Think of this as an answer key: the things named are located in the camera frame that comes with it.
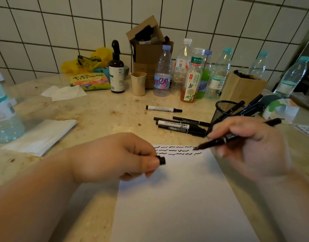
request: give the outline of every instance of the hand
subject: hand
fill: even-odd
[[[159,167],[154,147],[133,133],[118,133],[66,150],[77,183],[119,178],[124,181]]]
[[[226,158],[240,174],[252,181],[289,173],[291,159],[288,144],[280,131],[254,117],[233,116],[214,126],[207,136],[215,139],[228,132],[246,137],[216,147],[217,155]]]

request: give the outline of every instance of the countertop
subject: countertop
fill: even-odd
[[[205,139],[158,129],[153,117],[172,119],[172,116],[180,116],[210,122],[215,111],[215,102],[205,98],[187,104],[174,95],[157,97],[152,90],[147,90],[145,96],[134,96],[129,89],[129,79],[126,80],[126,92],[122,94],[110,90],[90,91],[85,97],[56,102],[40,95],[52,85],[68,86],[68,75],[33,80],[10,87],[7,91],[17,99],[15,110],[26,129],[45,119],[76,119],[77,125],[43,157],[0,150],[0,185],[48,155],[108,134],[133,132],[154,145],[197,145]],[[146,105],[178,108],[183,112],[151,111],[145,109]],[[294,123],[309,125],[309,111],[300,108]],[[309,137],[291,125],[278,128],[287,137],[295,166],[309,177]],[[217,162],[260,241],[284,241],[256,185],[237,174],[223,159],[217,158]],[[110,241],[118,186],[119,181],[81,185],[51,241]]]

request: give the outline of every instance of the plastic bottle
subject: plastic bottle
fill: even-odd
[[[162,46],[162,54],[156,68],[153,93],[154,95],[159,97],[165,97],[169,95],[170,74],[172,65],[170,49],[171,46],[169,45]]]
[[[189,63],[187,76],[183,81],[180,100],[185,103],[193,103],[196,100],[197,89],[203,74],[202,62],[205,49],[195,48]]]
[[[268,56],[268,54],[269,53],[266,52],[266,51],[261,51],[259,53],[259,56],[257,57],[257,59],[249,67],[247,73],[254,75],[258,78],[261,78],[262,74],[265,70],[265,60],[266,60],[266,57]]]
[[[292,65],[283,75],[279,85],[274,92],[289,97],[304,76],[307,70],[308,61],[309,57],[301,56],[298,61]]]
[[[15,110],[0,84],[0,143],[20,138],[24,132],[25,127],[15,114]]]
[[[200,80],[200,83],[198,85],[198,91],[197,91],[197,96],[196,98],[203,98],[205,91],[206,91],[206,87],[207,87],[207,83],[209,80],[209,76],[211,74],[211,56],[213,54],[213,51],[211,50],[205,50],[204,55],[206,56],[205,59],[203,60],[203,75],[202,75],[202,79]]]
[[[209,88],[206,89],[207,92],[205,96],[210,100],[216,100],[220,96],[226,76],[230,70],[232,51],[233,48],[224,48],[223,54],[212,68],[211,76],[208,81]]]
[[[170,88],[171,93],[174,95],[180,94],[183,81],[187,75],[188,64],[191,56],[191,43],[192,39],[184,39],[184,46],[178,53],[178,57],[176,59],[173,75],[171,76]]]
[[[117,40],[112,41],[113,55],[109,63],[112,93],[124,93],[124,63],[120,60],[120,47]]]

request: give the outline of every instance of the beige cup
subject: beige cup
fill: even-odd
[[[135,96],[145,95],[145,77],[147,73],[144,72],[133,72],[131,74],[132,80],[132,93]]]

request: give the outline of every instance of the snack package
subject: snack package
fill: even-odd
[[[84,91],[111,89],[109,79],[104,73],[84,73],[70,78],[71,86],[80,85]]]

